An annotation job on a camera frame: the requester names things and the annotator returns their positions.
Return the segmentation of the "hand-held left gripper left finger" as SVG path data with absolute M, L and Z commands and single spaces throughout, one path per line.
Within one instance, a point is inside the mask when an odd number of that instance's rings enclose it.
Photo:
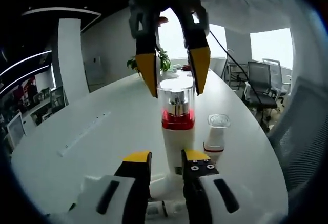
M 93 182 L 78 197 L 76 223 L 144 223 L 151 179 L 150 151 L 122 160 L 114 175 Z

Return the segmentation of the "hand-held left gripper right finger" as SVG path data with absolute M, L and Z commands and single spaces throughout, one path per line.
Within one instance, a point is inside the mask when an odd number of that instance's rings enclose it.
M 219 173 L 209 156 L 184 149 L 181 165 L 189 223 L 256 223 L 250 198 Z

